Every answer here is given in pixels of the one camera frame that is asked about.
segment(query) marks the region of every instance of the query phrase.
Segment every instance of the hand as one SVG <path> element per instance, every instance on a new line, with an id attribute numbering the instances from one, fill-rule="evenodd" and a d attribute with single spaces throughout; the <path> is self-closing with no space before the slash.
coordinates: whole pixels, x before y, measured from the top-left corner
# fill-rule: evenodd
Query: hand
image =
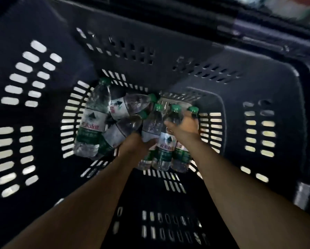
<path id="1" fill-rule="evenodd" d="M 164 124 L 173 132 L 177 140 L 186 147 L 188 147 L 193 140 L 200 140 L 198 119 L 193 119 L 190 111 L 184 113 L 184 119 L 179 126 L 169 121 L 165 121 Z"/>
<path id="2" fill-rule="evenodd" d="M 120 145 L 118 156 L 129 156 L 140 161 L 148 154 L 148 150 L 156 143 L 157 139 L 143 142 L 140 134 L 134 132 Z"/>

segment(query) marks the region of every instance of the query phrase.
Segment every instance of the plastic water bottle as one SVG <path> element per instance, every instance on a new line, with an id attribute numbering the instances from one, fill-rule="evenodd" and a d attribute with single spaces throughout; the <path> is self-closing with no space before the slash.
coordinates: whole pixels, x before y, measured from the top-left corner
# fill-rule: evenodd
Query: plastic water bottle
<path id="1" fill-rule="evenodd" d="M 73 151 L 75 155 L 93 157 L 97 154 L 98 139 L 105 129 L 105 121 L 109 114 L 110 84 L 109 78 L 101 78 L 99 85 L 95 87 L 86 102 L 74 141 Z"/>
<path id="2" fill-rule="evenodd" d="M 171 105 L 171 111 L 164 116 L 163 121 L 171 121 L 179 125 L 182 121 L 180 112 L 180 105 Z M 169 169 L 176 142 L 177 139 L 175 136 L 167 129 L 166 125 L 163 125 L 152 163 L 155 169 L 162 171 L 167 171 Z"/>
<path id="3" fill-rule="evenodd" d="M 110 101 L 110 113 L 115 121 L 129 117 L 145 109 L 149 103 L 156 102 L 155 94 L 126 94 L 124 97 Z"/>
<path id="4" fill-rule="evenodd" d="M 151 112 L 147 119 L 143 121 L 141 132 L 143 142 L 148 142 L 151 139 L 160 137 L 161 130 L 163 128 L 163 109 L 164 107 L 161 104 L 154 104 L 153 112 Z M 150 168 L 155 150 L 156 144 L 149 149 L 147 156 L 139 162 L 137 169 L 148 170 Z"/>
<path id="5" fill-rule="evenodd" d="M 199 108 L 189 107 L 189 111 L 192 112 L 192 118 L 198 118 Z M 175 151 L 172 154 L 171 168 L 175 171 L 185 173 L 189 169 L 191 162 L 190 152 L 180 142 L 177 142 Z"/>
<path id="6" fill-rule="evenodd" d="M 142 120 L 147 118 L 145 111 L 140 111 L 138 114 L 132 115 L 128 118 L 123 118 L 117 123 L 109 127 L 99 137 L 99 148 L 97 154 L 92 157 L 92 160 L 101 159 L 110 151 L 118 147 L 133 131 L 140 128 Z"/>

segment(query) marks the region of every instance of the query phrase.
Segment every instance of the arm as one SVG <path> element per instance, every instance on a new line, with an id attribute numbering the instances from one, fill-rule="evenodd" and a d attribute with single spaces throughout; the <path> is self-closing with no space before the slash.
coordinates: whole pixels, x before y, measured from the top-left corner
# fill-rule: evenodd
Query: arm
<path id="1" fill-rule="evenodd" d="M 307 213 L 242 173 L 201 141 L 190 114 L 185 114 L 179 127 L 170 122 L 165 124 L 190 151 L 240 248 L 310 249 L 310 216 Z"/>
<path id="2" fill-rule="evenodd" d="M 3 249 L 99 249 L 128 176 L 155 140 L 131 134 L 99 175 L 36 219 Z"/>

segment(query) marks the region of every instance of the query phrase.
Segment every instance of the green bottle cap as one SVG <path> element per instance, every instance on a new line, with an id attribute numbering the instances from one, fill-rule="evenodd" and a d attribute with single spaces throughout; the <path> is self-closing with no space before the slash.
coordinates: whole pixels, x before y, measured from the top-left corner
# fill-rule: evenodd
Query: green bottle cap
<path id="1" fill-rule="evenodd" d="M 102 77 L 100 78 L 100 83 L 105 84 L 105 85 L 110 85 L 111 84 L 111 79 L 108 77 Z"/>
<path id="2" fill-rule="evenodd" d="M 148 97 L 150 98 L 150 101 L 153 103 L 157 102 L 157 97 L 155 94 L 149 94 Z"/>
<path id="3" fill-rule="evenodd" d="M 138 112 L 138 115 L 140 116 L 141 119 L 146 119 L 148 116 L 144 110 L 141 110 L 140 112 Z"/>
<path id="4" fill-rule="evenodd" d="M 182 108 L 180 107 L 180 105 L 172 104 L 171 105 L 171 110 L 174 111 L 174 112 L 180 112 L 182 110 Z"/>
<path id="5" fill-rule="evenodd" d="M 189 107 L 188 111 L 191 111 L 194 114 L 197 114 L 199 112 L 199 108 L 197 107 Z"/>
<path id="6" fill-rule="evenodd" d="M 154 110 L 155 111 L 163 111 L 164 107 L 161 104 L 154 104 Z"/>

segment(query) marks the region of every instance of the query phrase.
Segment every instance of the water bottle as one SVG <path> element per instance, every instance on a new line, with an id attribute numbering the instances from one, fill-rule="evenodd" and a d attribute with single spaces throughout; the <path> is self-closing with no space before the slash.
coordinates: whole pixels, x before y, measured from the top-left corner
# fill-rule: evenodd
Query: water bottle
<path id="1" fill-rule="evenodd" d="M 145 109 L 149 103 L 156 102 L 155 94 L 126 94 L 124 97 L 110 101 L 110 113 L 115 121 L 129 117 Z"/>
<path id="2" fill-rule="evenodd" d="M 110 84 L 109 78 L 101 78 L 99 85 L 95 87 L 86 102 L 74 141 L 73 151 L 75 155 L 93 157 L 97 154 L 98 139 L 105 129 L 105 121 L 109 114 Z"/>
<path id="3" fill-rule="evenodd" d="M 161 104 L 154 104 L 154 110 L 149 114 L 146 120 L 143 121 L 142 141 L 147 142 L 154 138 L 159 138 L 163 128 L 162 111 L 164 107 Z M 149 149 L 147 156 L 141 160 L 137 169 L 148 170 L 152 164 L 155 154 L 156 144 Z"/>
<path id="4" fill-rule="evenodd" d="M 199 108 L 189 107 L 189 111 L 192 112 L 192 118 L 198 118 Z M 180 142 L 177 142 L 175 151 L 172 154 L 171 168 L 177 172 L 185 173 L 189 169 L 191 162 L 190 152 Z"/>
<path id="5" fill-rule="evenodd" d="M 99 148 L 97 154 L 92 157 L 92 160 L 101 159 L 110 151 L 118 147 L 133 131 L 140 128 L 142 120 L 147 118 L 145 111 L 140 111 L 128 118 L 123 118 L 109 127 L 99 137 Z"/>
<path id="6" fill-rule="evenodd" d="M 180 105 L 171 105 L 171 111 L 164 116 L 163 121 L 171 121 L 179 125 L 182 121 L 180 112 Z M 172 152 L 175 150 L 176 142 L 177 139 L 175 136 L 167 129 L 166 125 L 163 125 L 152 163 L 155 169 L 161 171 L 167 171 L 169 169 L 172 160 Z"/>

